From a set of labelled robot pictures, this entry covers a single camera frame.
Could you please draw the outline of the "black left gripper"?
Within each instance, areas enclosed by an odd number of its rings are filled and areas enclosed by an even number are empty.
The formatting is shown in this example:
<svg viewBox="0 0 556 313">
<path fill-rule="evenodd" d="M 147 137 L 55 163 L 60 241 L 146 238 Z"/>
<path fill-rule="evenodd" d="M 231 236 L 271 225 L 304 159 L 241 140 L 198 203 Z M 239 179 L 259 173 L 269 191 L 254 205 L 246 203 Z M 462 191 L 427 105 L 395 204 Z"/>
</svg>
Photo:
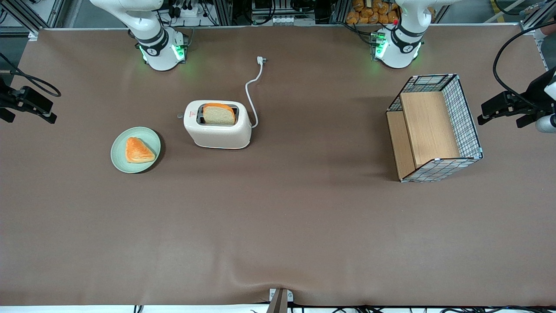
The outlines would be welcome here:
<svg viewBox="0 0 556 313">
<path fill-rule="evenodd" d="M 509 91 L 503 91 L 481 105 L 482 114 L 478 116 L 478 125 L 482 126 L 493 117 L 522 114 L 517 119 L 517 127 L 526 127 L 537 121 L 537 111 L 532 105 Z"/>
</svg>

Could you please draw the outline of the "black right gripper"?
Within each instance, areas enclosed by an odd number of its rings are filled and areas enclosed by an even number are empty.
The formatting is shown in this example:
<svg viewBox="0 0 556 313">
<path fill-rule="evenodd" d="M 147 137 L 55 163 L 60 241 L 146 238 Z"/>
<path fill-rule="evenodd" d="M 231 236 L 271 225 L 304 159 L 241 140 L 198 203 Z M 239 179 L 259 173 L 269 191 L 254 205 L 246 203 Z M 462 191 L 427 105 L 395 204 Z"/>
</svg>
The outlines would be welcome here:
<svg viewBox="0 0 556 313">
<path fill-rule="evenodd" d="M 5 87 L 1 89 L 0 100 L 2 107 L 0 118 L 7 123 L 12 123 L 15 119 L 15 114 L 8 109 L 15 109 L 20 112 L 35 112 L 42 115 L 42 119 L 48 123 L 55 123 L 57 120 L 57 115 L 52 113 L 52 101 L 31 87 L 22 87 L 19 90 Z"/>
</svg>

